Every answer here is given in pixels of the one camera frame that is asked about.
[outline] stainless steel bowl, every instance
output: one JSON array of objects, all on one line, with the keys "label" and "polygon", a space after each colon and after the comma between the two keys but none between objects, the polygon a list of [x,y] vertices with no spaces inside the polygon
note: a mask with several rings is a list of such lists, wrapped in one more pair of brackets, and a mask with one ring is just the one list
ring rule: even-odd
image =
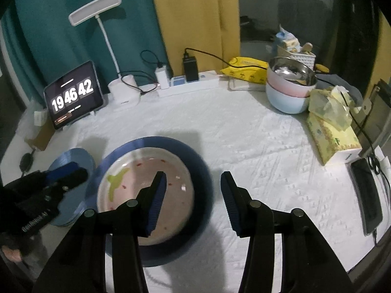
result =
[{"label": "stainless steel bowl", "polygon": [[315,73],[310,67],[292,58],[272,58],[269,61],[269,68],[281,78],[295,84],[313,86],[317,81]]}]

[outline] blue plate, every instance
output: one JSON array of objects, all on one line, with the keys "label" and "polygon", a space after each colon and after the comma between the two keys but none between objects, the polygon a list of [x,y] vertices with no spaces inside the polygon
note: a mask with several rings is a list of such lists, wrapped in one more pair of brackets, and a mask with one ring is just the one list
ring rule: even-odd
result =
[{"label": "blue plate", "polygon": [[[96,168],[86,193],[87,208],[97,209],[97,192],[109,167],[124,154],[142,147],[159,147],[178,156],[187,167],[194,187],[193,212],[182,231],[173,238],[151,246],[140,246],[144,267],[168,263],[186,252],[205,228],[213,205],[213,184],[202,158],[186,144],[167,137],[144,137],[128,142],[111,152]],[[106,252],[111,255],[111,236],[107,236]]]},{"label": "blue plate", "polygon": [[[88,172],[88,177],[91,178],[95,169],[95,162],[92,156],[84,149],[79,147],[70,149],[61,154],[49,167],[49,171],[59,168],[69,162],[76,162],[80,167],[83,167]],[[63,200],[58,206],[60,215],[54,218],[50,224],[58,227],[63,227],[73,223],[81,213],[86,209],[85,198],[89,180],[79,185],[78,187],[65,193]]]}]

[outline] white tablecloth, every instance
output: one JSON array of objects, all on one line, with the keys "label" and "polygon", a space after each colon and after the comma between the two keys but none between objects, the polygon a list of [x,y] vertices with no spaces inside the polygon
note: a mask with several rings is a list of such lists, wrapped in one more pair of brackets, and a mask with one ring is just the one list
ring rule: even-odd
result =
[{"label": "white tablecloth", "polygon": [[[109,105],[56,133],[48,148],[36,153],[32,170],[47,169],[62,152],[83,147],[97,164],[122,144],[144,136],[180,140],[199,153],[214,182],[210,222],[198,241],[177,260],[146,268],[150,292],[237,292],[248,239],[232,231],[220,192],[220,174],[231,171],[238,186],[248,189],[271,209],[302,208],[322,232],[348,271],[372,248],[363,235],[358,201],[346,165],[323,167],[306,127],[306,114],[286,115],[268,103],[265,93],[217,88],[166,98],[142,97],[133,108]],[[18,178],[18,164],[29,149],[15,137],[1,163],[6,184]],[[390,210],[380,180],[383,222],[378,240],[390,226]],[[49,255],[67,229],[48,226],[43,242]],[[273,292],[280,291],[281,238],[276,236]],[[112,291],[111,259],[106,257],[108,292]]]}]

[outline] yellow wet wipes packet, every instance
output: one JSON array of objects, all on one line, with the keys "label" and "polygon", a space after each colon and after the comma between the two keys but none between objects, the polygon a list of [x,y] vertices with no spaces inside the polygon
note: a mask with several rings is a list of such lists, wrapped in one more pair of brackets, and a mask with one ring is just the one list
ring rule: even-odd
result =
[{"label": "yellow wet wipes packet", "polygon": [[243,79],[248,82],[254,82],[257,84],[266,84],[266,69],[268,67],[267,62],[263,62],[251,57],[234,57],[229,61],[229,64],[234,66],[248,66],[255,65],[260,67],[246,67],[246,68],[233,68],[228,66],[221,70],[221,72],[227,76],[231,76],[237,79]]}]

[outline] black power adapter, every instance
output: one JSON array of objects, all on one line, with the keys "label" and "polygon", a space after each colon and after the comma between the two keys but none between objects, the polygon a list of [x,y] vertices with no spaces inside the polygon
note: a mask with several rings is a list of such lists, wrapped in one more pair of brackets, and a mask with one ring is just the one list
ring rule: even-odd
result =
[{"label": "black power adapter", "polygon": [[189,56],[189,53],[186,50],[183,53],[183,69],[187,82],[194,82],[199,79],[196,57]]}]

